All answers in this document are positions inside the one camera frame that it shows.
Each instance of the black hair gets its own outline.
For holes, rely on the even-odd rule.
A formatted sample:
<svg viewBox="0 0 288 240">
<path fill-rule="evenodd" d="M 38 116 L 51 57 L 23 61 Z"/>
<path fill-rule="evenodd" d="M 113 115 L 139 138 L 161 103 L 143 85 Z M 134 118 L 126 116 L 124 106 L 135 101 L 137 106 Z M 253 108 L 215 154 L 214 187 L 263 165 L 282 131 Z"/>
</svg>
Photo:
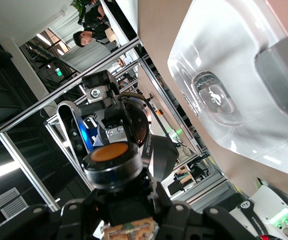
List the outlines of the black hair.
<svg viewBox="0 0 288 240">
<path fill-rule="evenodd" d="M 81 41 L 81 37 L 80 37 L 81 33 L 82 33 L 82 31 L 78 31 L 78 32 L 74 33 L 73 38 L 74 38 L 76 45 L 83 48 L 85 46 L 83 46 L 80 42 Z"/>
</svg>

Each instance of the orange circular cap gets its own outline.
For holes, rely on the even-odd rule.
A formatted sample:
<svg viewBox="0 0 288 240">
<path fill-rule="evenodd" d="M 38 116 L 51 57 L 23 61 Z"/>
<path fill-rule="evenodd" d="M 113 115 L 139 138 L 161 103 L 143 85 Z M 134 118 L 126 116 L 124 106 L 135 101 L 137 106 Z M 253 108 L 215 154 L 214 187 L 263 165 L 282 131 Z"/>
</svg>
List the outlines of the orange circular cap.
<svg viewBox="0 0 288 240">
<path fill-rule="evenodd" d="M 94 162 L 105 162 L 123 155 L 128 150 L 128 145 L 124 142 L 114 142 L 113 144 L 102 146 L 96 149 L 90 156 Z"/>
</svg>

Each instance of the man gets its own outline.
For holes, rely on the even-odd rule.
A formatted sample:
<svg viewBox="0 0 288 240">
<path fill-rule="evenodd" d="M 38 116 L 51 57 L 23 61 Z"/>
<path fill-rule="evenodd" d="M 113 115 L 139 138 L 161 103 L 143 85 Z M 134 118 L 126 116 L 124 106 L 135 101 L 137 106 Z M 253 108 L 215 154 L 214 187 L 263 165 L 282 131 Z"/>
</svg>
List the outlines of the man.
<svg viewBox="0 0 288 240">
<path fill-rule="evenodd" d="M 85 14 L 84 31 L 78 31 L 74 33 L 73 38 L 77 46 L 83 48 L 89 44 L 93 38 L 96 40 L 102 40 L 107 38 L 105 30 L 109 28 L 109 25 L 101 23 L 95 25 L 95 27 L 88 27 L 88 25 L 94 25 L 94 20 L 102 20 L 105 17 L 105 13 L 102 5 L 93 7 L 89 12 Z"/>
</svg>

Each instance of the white vent grille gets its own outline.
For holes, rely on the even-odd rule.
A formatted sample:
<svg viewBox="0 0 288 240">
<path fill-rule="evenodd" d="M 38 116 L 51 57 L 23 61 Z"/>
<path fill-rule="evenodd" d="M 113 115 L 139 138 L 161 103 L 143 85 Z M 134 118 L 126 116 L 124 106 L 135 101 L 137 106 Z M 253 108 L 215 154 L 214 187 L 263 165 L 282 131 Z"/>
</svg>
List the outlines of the white vent grille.
<svg viewBox="0 0 288 240">
<path fill-rule="evenodd" d="M 23 209 L 27 208 L 28 205 L 23 199 L 22 196 L 19 196 L 19 192 L 16 188 L 12 188 L 7 192 L 0 195 L 0 207 L 6 204 L 7 202 L 11 201 L 10 204 L 6 205 L 0 211 L 4 215 L 6 219 L 10 218 L 11 216 L 19 213 Z"/>
</svg>

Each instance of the person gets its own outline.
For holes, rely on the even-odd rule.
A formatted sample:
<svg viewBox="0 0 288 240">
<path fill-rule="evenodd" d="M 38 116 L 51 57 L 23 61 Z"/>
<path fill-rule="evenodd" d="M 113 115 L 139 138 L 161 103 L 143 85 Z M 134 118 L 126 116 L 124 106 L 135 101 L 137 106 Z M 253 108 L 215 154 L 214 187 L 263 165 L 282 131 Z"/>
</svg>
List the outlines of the person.
<svg viewBox="0 0 288 240">
<path fill-rule="evenodd" d="M 77 46 L 83 48 L 87 44 L 91 43 L 93 38 L 97 41 L 107 38 L 105 30 L 109 28 L 109 25 L 103 22 L 94 25 L 96 19 L 102 20 L 103 18 L 105 18 L 105 12 L 102 5 L 92 7 L 92 9 L 85 14 L 84 26 L 86 27 L 84 28 L 84 31 L 78 31 L 73 34 Z"/>
</svg>

